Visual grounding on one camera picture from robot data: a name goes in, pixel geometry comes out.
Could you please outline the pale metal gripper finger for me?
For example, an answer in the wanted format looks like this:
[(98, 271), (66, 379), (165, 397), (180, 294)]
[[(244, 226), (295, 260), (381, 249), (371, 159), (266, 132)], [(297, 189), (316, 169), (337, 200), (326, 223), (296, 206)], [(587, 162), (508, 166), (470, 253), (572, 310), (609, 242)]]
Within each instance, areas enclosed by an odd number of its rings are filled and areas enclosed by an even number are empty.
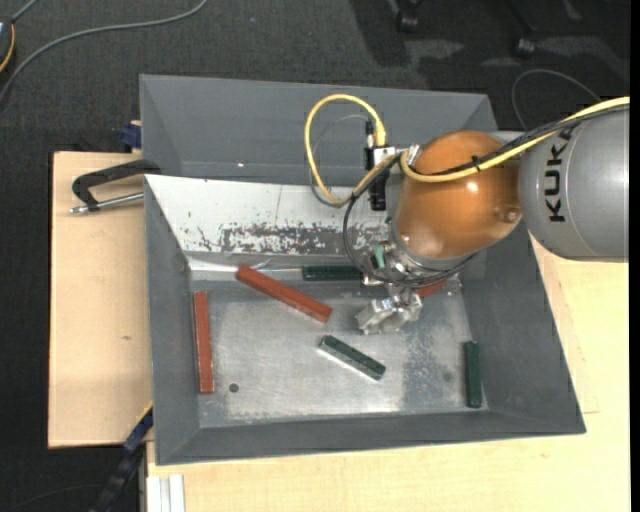
[(357, 315), (360, 329), (398, 329), (397, 304), (391, 299), (371, 300)]
[(398, 329), (363, 329), (365, 334), (387, 334), (400, 330), (406, 323), (414, 322), (418, 319), (422, 309), (422, 302), (416, 300), (413, 302), (399, 303), (398, 312), (396, 313)]

